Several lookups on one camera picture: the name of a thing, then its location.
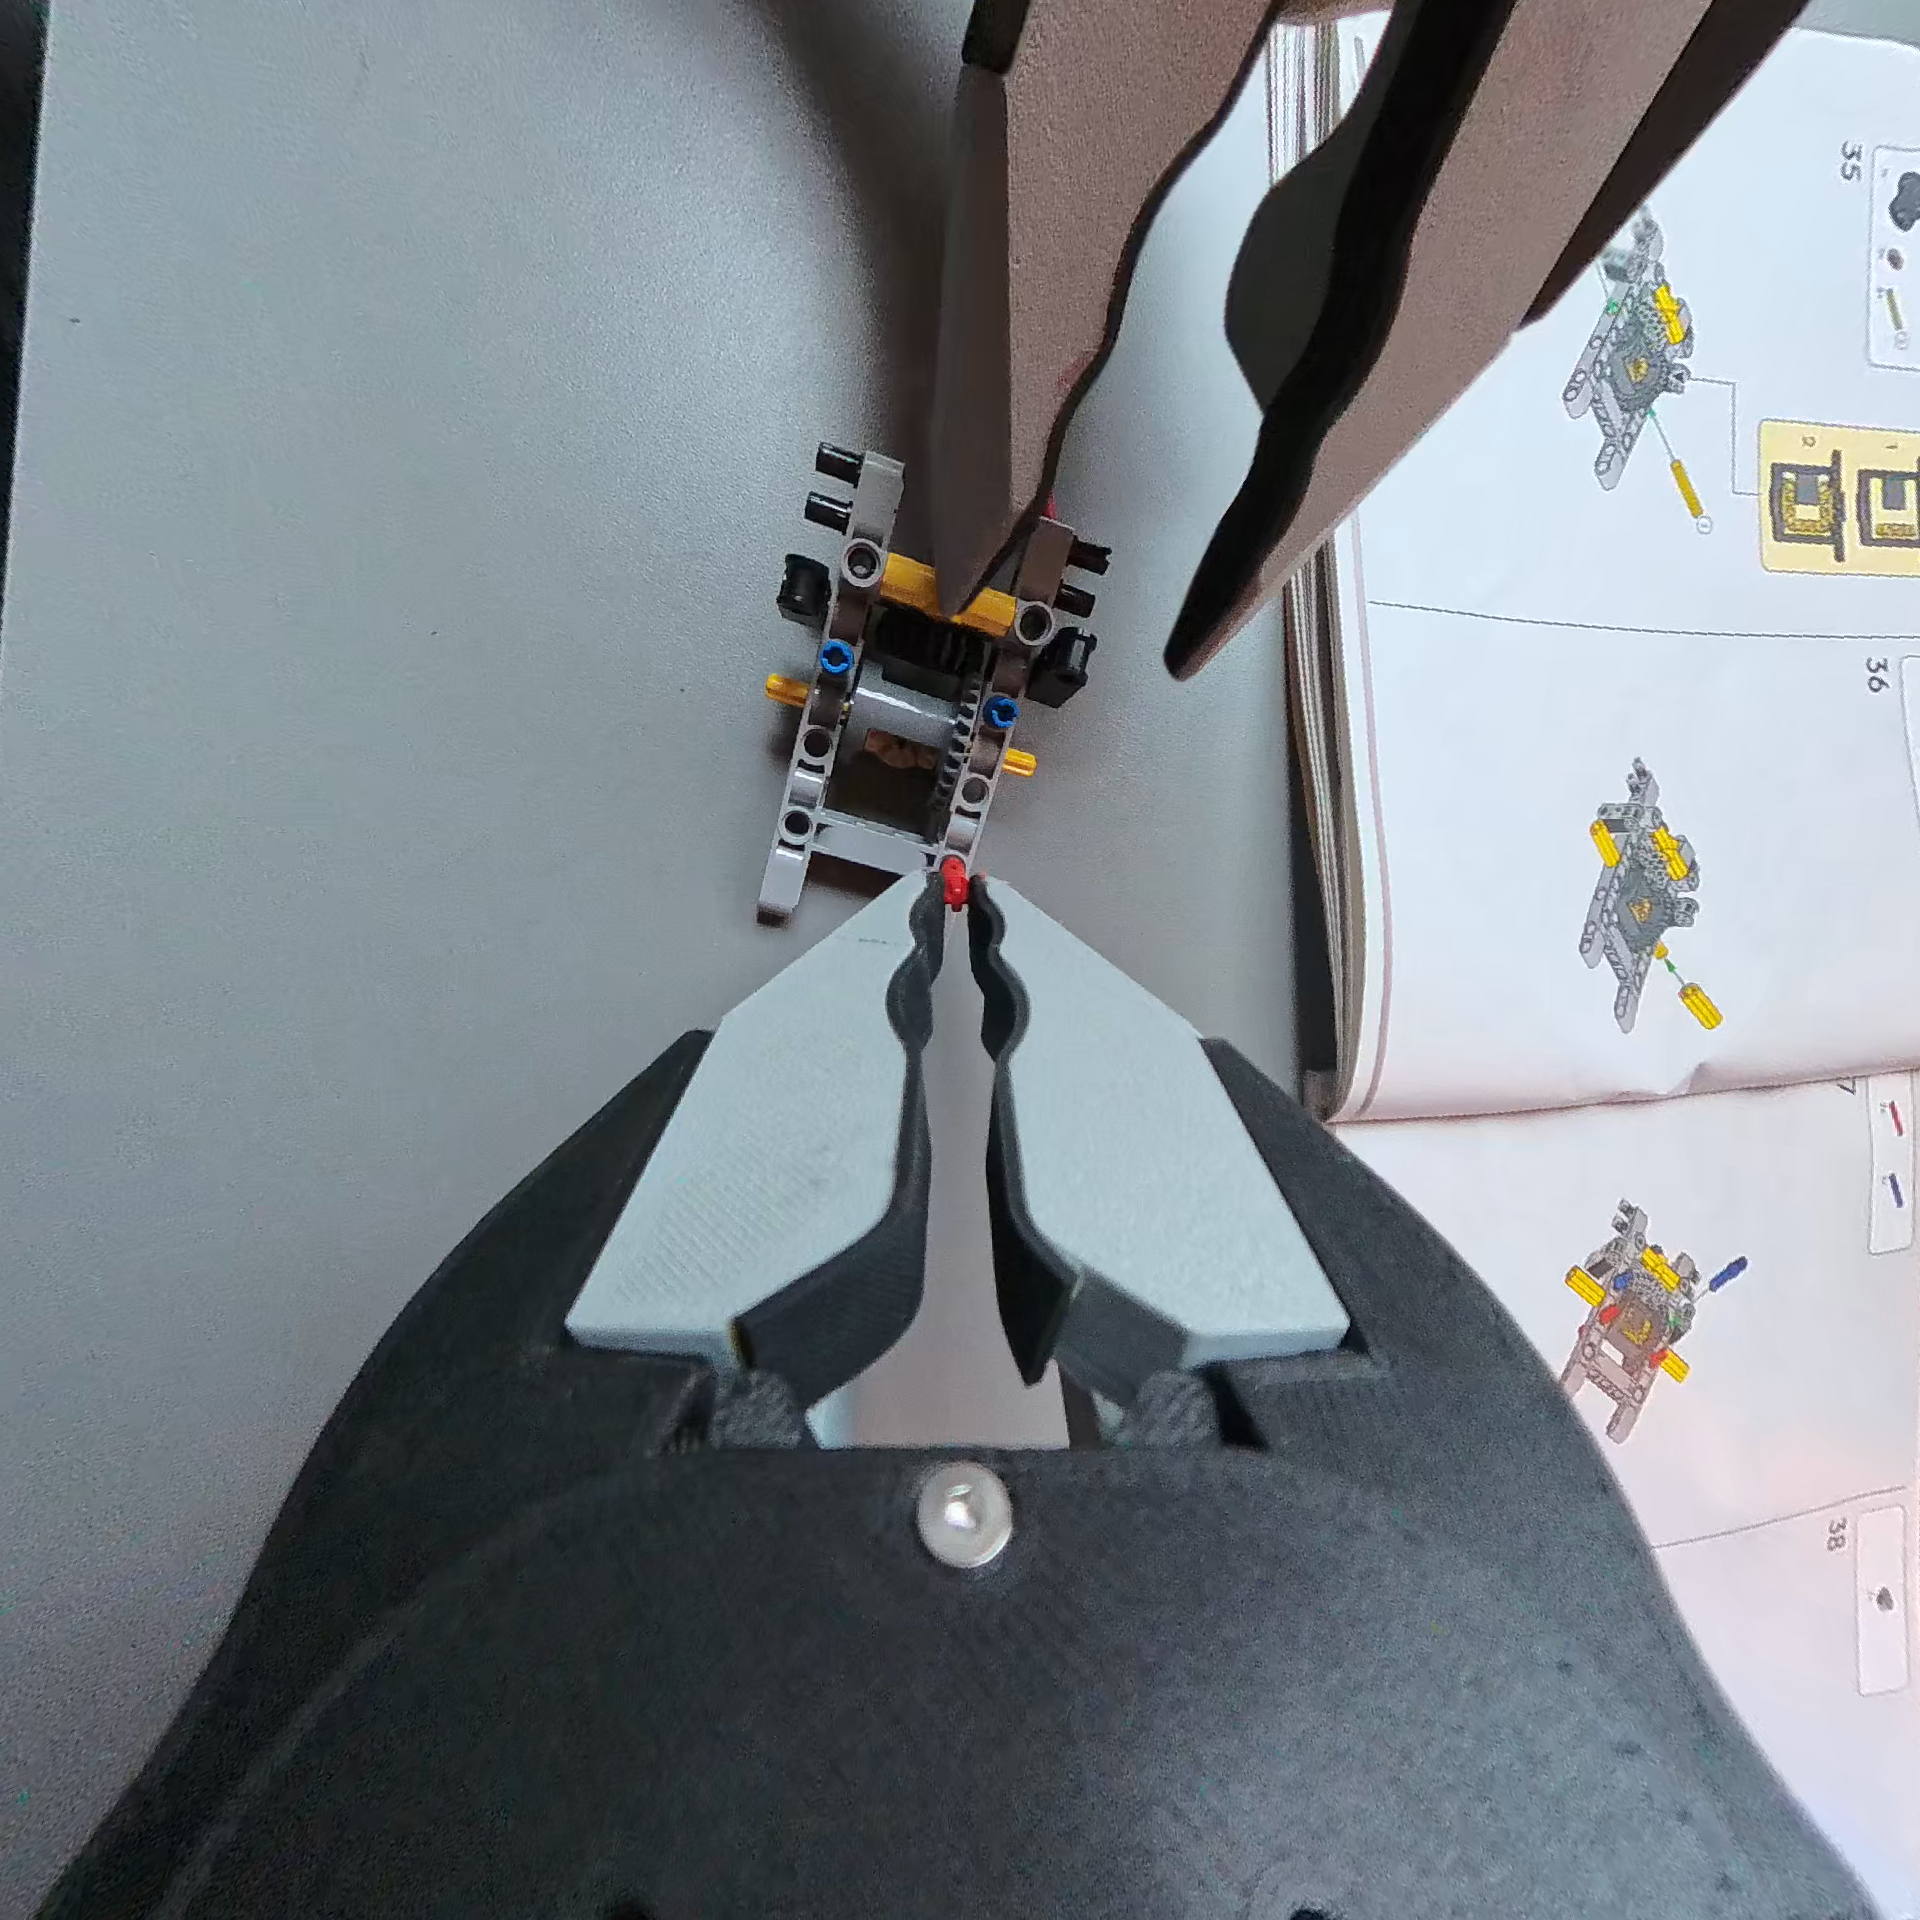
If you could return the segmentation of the grey yellow lego assembly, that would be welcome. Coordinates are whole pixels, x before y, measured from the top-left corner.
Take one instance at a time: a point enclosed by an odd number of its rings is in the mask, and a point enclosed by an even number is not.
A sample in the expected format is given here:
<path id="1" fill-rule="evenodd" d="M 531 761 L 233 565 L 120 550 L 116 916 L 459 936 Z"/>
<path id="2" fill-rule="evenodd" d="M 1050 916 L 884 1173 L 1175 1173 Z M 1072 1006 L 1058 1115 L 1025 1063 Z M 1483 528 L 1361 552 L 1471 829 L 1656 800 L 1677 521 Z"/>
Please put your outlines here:
<path id="1" fill-rule="evenodd" d="M 818 854 L 877 873 L 938 873 L 946 854 L 975 869 L 1000 786 L 1038 779 L 1025 716 L 1088 682 L 1086 578 L 1111 568 L 1103 543 L 1038 518 L 1013 589 L 946 609 L 938 568 L 898 550 L 902 463 L 818 442 L 818 472 L 834 492 L 800 492 L 800 518 L 834 552 L 785 552 L 776 609 L 818 663 L 760 682 L 797 716 L 760 920 L 797 916 Z"/>

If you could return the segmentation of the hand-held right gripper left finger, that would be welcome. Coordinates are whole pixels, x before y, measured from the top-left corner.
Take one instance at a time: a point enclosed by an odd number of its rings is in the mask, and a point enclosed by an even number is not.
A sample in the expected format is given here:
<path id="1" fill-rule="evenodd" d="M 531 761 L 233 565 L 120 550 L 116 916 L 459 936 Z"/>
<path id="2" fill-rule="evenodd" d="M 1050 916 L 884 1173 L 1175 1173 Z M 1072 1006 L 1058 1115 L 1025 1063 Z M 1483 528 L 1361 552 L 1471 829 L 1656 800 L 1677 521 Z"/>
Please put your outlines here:
<path id="1" fill-rule="evenodd" d="M 902 873 L 704 1046 L 572 1340 L 772 1370 L 807 1413 L 925 1304 L 925 1046 L 951 905 Z"/>

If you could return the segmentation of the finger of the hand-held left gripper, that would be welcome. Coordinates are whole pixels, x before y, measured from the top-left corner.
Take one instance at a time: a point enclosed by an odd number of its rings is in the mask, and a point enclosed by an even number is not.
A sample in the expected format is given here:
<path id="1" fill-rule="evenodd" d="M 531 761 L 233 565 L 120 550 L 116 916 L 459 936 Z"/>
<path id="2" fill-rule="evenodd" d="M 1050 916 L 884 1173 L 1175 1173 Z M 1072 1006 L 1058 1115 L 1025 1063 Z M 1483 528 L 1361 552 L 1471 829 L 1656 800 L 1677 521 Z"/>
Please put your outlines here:
<path id="1" fill-rule="evenodd" d="M 1266 55 L 1272 0 L 975 0 L 951 114 L 933 383 L 933 565 L 965 609 L 1047 518 L 1185 159 Z"/>
<path id="2" fill-rule="evenodd" d="M 1480 383 L 1705 6 L 1404 0 L 1346 122 L 1256 203 L 1223 336 L 1256 449 L 1163 639 L 1196 678 Z"/>

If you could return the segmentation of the open lego instruction booklet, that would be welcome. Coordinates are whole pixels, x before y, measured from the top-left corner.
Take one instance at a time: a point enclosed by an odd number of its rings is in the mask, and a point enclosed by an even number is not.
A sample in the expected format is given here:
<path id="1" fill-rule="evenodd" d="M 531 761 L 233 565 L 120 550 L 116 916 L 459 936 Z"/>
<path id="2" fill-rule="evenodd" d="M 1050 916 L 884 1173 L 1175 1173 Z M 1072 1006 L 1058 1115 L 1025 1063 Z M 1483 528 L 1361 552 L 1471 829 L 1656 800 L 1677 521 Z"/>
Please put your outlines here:
<path id="1" fill-rule="evenodd" d="M 1914 6 L 1753 64 L 1296 589 L 1328 1112 L 1914 1911 Z"/>

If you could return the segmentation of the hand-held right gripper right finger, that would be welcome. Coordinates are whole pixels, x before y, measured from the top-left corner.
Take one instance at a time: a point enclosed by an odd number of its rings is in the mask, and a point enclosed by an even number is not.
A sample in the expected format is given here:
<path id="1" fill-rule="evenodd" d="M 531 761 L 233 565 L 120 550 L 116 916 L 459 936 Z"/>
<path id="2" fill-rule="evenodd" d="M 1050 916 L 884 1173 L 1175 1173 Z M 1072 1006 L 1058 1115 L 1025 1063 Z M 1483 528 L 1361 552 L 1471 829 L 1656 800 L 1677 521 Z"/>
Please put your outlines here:
<path id="1" fill-rule="evenodd" d="M 1019 1370 L 1147 1383 L 1353 1334 L 1203 1040 L 1013 882 L 971 882 L 987 1260 Z"/>

